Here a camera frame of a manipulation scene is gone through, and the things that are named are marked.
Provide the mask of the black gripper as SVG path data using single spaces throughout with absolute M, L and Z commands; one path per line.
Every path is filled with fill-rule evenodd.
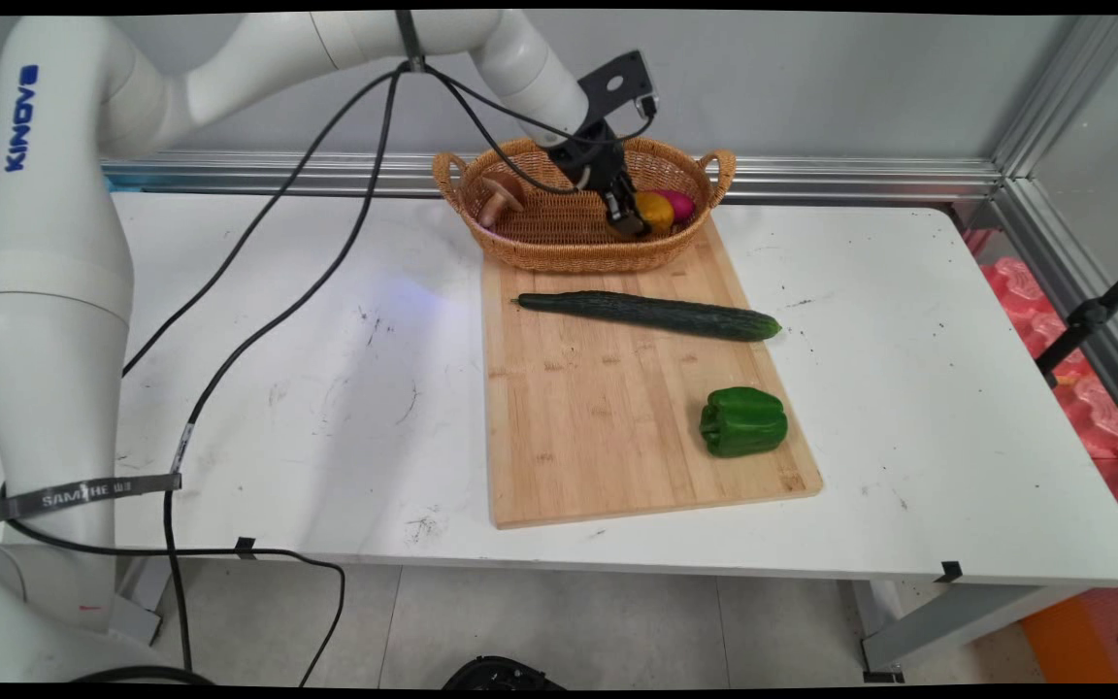
M 576 138 L 547 150 L 550 162 L 577 190 L 601 193 L 612 234 L 625 242 L 646 236 L 639 214 L 638 188 L 627 172 L 624 147 L 606 119 L 590 120 Z

